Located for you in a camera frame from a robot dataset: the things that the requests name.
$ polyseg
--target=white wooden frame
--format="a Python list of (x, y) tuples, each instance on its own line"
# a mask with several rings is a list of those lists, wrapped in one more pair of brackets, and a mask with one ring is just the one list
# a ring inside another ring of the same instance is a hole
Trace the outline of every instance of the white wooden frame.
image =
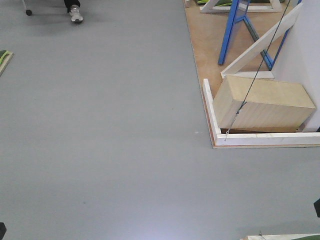
[[(278, 27), (279, 25), (279, 22), (278, 22), (269, 31), (267, 31), (262, 37), (260, 37), (257, 41), (255, 41), (254, 44), (252, 44), (239, 57), (237, 57), (230, 65), (228, 65), (221, 72), (222, 78), (224, 79), (226, 75), (236, 75), (239, 77), (253, 78), (256, 72), (250, 72), (250, 71), (239, 72), (239, 70), (243, 68), (245, 65), (247, 65), (251, 60), (253, 60), (257, 55), (259, 55), (264, 49), (266, 49), (270, 44), (271, 40), (274, 42), (295, 24), (302, 6), (303, 6), (302, 3), (298, 4), (286, 16), (284, 16), (279, 27)], [(274, 79), (274, 76), (271, 71), (261, 71), (258, 73), (257, 78)]]
[[(203, 14), (214, 14), (214, 13), (228, 13), (230, 11), (230, 6), (216, 6), (219, 0), (209, 0), (204, 6), (200, 7), (200, 13)], [(248, 12), (281, 12), (282, 7), (280, 0), (270, 0), (270, 5), (254, 5), (248, 7)]]
[(190, 0), (183, 0), (183, 4), (185, 8), (190, 8), (190, 5), (191, 5)]
[(203, 79), (202, 90), (209, 117), (208, 126), (213, 148), (320, 147), (320, 132), (222, 134), (218, 127), (213, 105), (214, 100), (207, 78)]
[(320, 235), (320, 233), (304, 233), (304, 234), (279, 234), (279, 235), (251, 235), (246, 236), (243, 240), (295, 240), (304, 237)]
[(7, 67), (8, 63), (14, 56), (13, 52), (10, 52), (7, 56), (4, 57), (3, 62), (0, 64), (0, 76), (4, 72), (5, 68)]

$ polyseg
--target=white wall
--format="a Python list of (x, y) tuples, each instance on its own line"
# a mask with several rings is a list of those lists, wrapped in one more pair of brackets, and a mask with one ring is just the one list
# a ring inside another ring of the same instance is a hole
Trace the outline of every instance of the white wall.
[(303, 8), (272, 70), (278, 81), (301, 83), (317, 107), (304, 132), (320, 127), (320, 0), (303, 0)]

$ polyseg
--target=wire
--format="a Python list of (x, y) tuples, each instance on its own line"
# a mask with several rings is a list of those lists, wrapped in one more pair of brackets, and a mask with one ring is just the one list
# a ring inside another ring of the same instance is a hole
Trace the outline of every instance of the wire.
[(270, 46), (271, 46), (272, 42), (274, 41), (274, 39), (275, 39), (275, 37), (276, 37), (276, 33), (277, 33), (277, 31), (278, 31), (278, 28), (280, 27), (280, 24), (281, 24), (281, 22), (282, 22), (282, 19), (284, 18), (285, 14), (286, 14), (286, 11), (287, 11), (287, 9), (288, 9), (288, 7), (289, 7), (290, 2), (291, 2), (291, 0), (289, 0), (288, 3), (286, 4), (286, 7), (285, 7), (285, 9), (284, 9), (284, 12), (283, 12), (283, 14), (282, 14), (282, 16), (281, 16), (281, 19), (280, 19), (280, 21), (279, 21), (279, 23), (278, 23), (278, 26), (276, 27), (276, 29), (275, 29), (275, 31), (274, 31), (274, 34), (273, 34), (272, 39), (271, 39), (271, 41), (270, 41), (270, 43), (269, 43), (269, 46), (267, 47), (267, 49), (266, 49), (265, 52), (262, 51), (263, 54), (264, 54), (264, 56), (263, 56), (263, 58), (262, 58), (262, 60), (261, 60), (261, 63), (260, 63), (260, 65), (259, 65), (259, 67), (258, 67), (258, 69), (257, 69), (257, 71), (256, 71), (256, 73), (255, 73), (255, 75), (254, 75), (254, 78), (253, 78), (253, 80), (252, 80), (252, 82), (251, 82), (251, 85), (250, 85), (250, 87), (249, 87), (249, 89), (248, 89), (248, 92), (247, 92), (246, 95), (245, 95), (244, 100), (242, 101), (239, 109), (236, 111), (235, 116), (234, 116), (234, 118), (233, 118), (233, 120), (232, 120), (232, 122), (231, 122), (231, 124), (230, 124), (230, 127), (229, 127), (228, 130), (225, 132), (225, 139), (224, 139), (224, 141), (227, 140), (227, 136), (228, 136), (228, 134), (230, 133), (230, 130), (231, 130), (232, 126), (234, 125), (234, 123), (235, 123), (235, 121), (236, 121), (236, 119), (237, 119), (237, 116), (239, 115), (239, 113), (242, 112), (242, 108), (243, 108), (244, 105), (247, 103), (246, 100), (247, 100), (248, 94), (249, 94), (249, 92), (250, 92), (250, 90), (251, 90), (251, 88), (252, 88), (252, 86), (253, 86), (256, 78), (257, 78), (257, 75), (258, 75), (258, 73), (259, 73), (259, 71), (260, 71), (260, 68), (261, 68), (262, 64), (264, 63), (264, 58), (265, 58), (265, 56), (268, 54), (268, 51), (269, 51), (269, 49), (270, 49)]

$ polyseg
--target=black object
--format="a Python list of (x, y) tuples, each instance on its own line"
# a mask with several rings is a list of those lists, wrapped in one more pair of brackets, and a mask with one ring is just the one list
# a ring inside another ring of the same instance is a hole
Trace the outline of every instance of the black object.
[(0, 240), (2, 240), (6, 234), (6, 226), (3, 222), (0, 222)]
[(27, 14), (28, 16), (31, 16), (32, 15), (32, 11), (30, 9), (25, 10), (25, 14)]
[(314, 203), (316, 215), (320, 218), (320, 199)]

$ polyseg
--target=person's leg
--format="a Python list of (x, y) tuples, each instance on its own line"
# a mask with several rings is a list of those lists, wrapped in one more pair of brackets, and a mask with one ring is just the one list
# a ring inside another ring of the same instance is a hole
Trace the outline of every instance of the person's leg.
[(84, 20), (79, 12), (80, 2), (79, 0), (64, 0), (64, 4), (67, 8), (67, 12), (70, 13), (71, 22), (80, 24)]
[(76, 6), (80, 7), (80, 2), (78, 0), (64, 0), (64, 4), (67, 8), (68, 13), (70, 12), (70, 7), (72, 5), (76, 5)]

